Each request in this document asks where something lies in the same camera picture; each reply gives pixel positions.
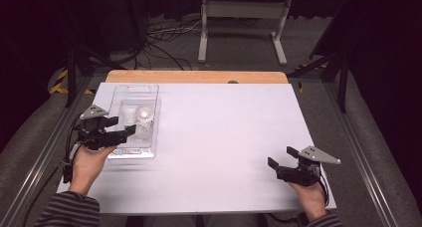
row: black device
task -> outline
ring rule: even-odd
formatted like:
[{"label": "black device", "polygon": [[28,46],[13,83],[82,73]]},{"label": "black device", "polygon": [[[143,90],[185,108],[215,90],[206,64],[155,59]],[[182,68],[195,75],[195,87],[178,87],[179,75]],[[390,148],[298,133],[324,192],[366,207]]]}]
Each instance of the black device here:
[{"label": "black device", "polygon": [[276,170],[278,179],[302,186],[311,186],[319,182],[321,162],[341,164],[339,159],[332,157],[314,146],[309,146],[302,151],[297,151],[288,146],[287,153],[299,160],[298,167],[280,166],[270,157],[268,157],[268,165]]},{"label": "black device", "polygon": [[102,108],[92,105],[79,116],[82,121],[76,128],[78,130],[77,142],[72,150],[66,147],[66,156],[63,166],[63,182],[72,181],[73,159],[81,145],[92,150],[98,150],[107,146],[115,146],[125,143],[130,135],[136,131],[136,125],[127,126],[124,130],[106,132],[106,127],[118,124],[118,116],[105,117],[108,112]]}]

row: white table surface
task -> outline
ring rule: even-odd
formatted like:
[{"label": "white table surface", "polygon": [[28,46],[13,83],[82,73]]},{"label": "white table surface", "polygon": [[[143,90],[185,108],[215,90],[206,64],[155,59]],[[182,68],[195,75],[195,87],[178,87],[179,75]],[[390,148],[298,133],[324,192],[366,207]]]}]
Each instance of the white table surface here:
[{"label": "white table surface", "polygon": [[[109,109],[115,86],[94,104]],[[101,213],[274,212],[300,209],[267,164],[297,167],[286,147],[314,145],[291,85],[159,84],[156,156],[108,159],[90,190]],[[68,189],[61,183],[58,192]],[[332,194],[328,208],[335,208]]]}]

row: human hand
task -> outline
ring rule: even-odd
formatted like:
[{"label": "human hand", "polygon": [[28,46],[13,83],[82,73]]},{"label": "human hand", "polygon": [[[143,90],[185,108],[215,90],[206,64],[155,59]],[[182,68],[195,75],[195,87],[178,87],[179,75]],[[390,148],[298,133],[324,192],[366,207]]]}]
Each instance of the human hand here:
[{"label": "human hand", "polygon": [[69,191],[87,196],[94,181],[105,165],[106,157],[115,150],[115,146],[91,150],[82,145],[74,159],[74,171]]},{"label": "human hand", "polygon": [[290,182],[289,184],[298,194],[299,201],[310,222],[326,215],[324,192],[318,182],[311,186],[301,186]]}]

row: aluminum rail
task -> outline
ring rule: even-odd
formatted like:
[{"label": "aluminum rail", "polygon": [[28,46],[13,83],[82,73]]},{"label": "aluminum rail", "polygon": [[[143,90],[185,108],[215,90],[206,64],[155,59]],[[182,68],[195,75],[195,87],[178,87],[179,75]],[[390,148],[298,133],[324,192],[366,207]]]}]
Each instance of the aluminum rail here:
[{"label": "aluminum rail", "polygon": [[59,120],[57,121],[57,124],[52,131],[52,134],[44,145],[32,169],[29,171],[25,182],[22,184],[21,189],[19,190],[18,194],[13,200],[13,203],[9,207],[9,210],[7,211],[2,222],[0,223],[0,226],[6,227],[16,225],[16,222],[24,211],[25,206],[28,204],[31,195],[33,194],[38,182],[40,181],[45,169],[47,168],[47,165],[54,151],[56,150],[57,143],[62,133],[65,132],[65,127],[67,127],[68,124],[71,123],[75,115],[75,110],[77,108],[79,100],[84,95],[84,91],[87,89],[90,81],[90,77],[81,78],[81,82],[78,85],[76,98],[74,99],[72,104],[67,109],[64,109],[64,111],[60,115]]},{"label": "aluminum rail", "polygon": [[357,136],[355,135],[353,128],[350,125],[347,115],[341,111],[337,104],[337,94],[333,84],[324,84],[324,87],[335,109],[335,112],[337,113],[338,119],[340,120],[341,125],[347,134],[351,145],[350,151],[354,157],[354,160],[356,161],[357,167],[359,168],[360,174],[363,177],[363,181],[365,182],[366,188],[368,189],[378,215],[381,218],[382,224],[384,226],[391,227],[399,226],[390,207],[388,206],[384,194],[382,193],[378,180],[376,179],[375,174],[372,172],[369,162],[367,161],[359,140],[357,139]]}]

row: wooden edge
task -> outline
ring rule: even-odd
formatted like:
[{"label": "wooden edge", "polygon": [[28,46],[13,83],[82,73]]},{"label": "wooden edge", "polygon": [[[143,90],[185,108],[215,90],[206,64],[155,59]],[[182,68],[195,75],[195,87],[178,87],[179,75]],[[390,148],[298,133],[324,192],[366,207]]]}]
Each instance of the wooden edge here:
[{"label": "wooden edge", "polygon": [[106,77],[108,83],[193,83],[193,84],[288,84],[282,72],[236,71],[122,71],[114,70]]}]

